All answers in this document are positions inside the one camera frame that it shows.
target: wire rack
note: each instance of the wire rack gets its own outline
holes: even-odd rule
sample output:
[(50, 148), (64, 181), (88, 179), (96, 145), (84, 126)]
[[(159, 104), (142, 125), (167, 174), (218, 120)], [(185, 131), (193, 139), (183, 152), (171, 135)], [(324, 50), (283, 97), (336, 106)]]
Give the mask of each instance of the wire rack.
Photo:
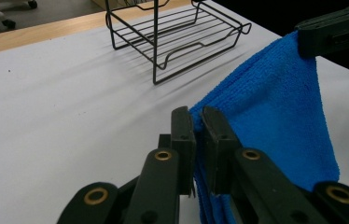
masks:
[[(110, 9), (105, 0), (105, 20), (113, 48), (133, 47), (151, 61), (154, 85), (214, 59), (233, 48), (241, 34), (250, 32), (250, 22), (242, 24), (204, 1), (191, 0), (191, 4), (181, 10), (163, 11), (159, 15), (159, 8), (169, 1), (160, 4), (154, 0), (153, 7), (138, 4)], [(130, 7), (153, 10), (153, 18), (130, 23), (116, 13)], [(113, 26), (112, 18), (119, 23)]]

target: white table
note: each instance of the white table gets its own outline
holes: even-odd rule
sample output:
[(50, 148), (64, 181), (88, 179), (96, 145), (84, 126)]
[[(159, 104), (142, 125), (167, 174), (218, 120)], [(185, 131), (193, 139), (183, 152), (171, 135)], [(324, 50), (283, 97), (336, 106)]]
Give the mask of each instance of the white table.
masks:
[[(55, 223), (84, 186), (138, 176), (159, 134), (170, 132), (172, 110), (196, 104), (278, 37), (253, 24), (234, 50), (159, 86), (150, 62), (112, 49), (106, 27), (0, 52), (0, 223)], [(318, 57), (318, 74), (349, 185), (349, 70)], [(180, 223), (198, 215), (197, 199), (182, 197)]]

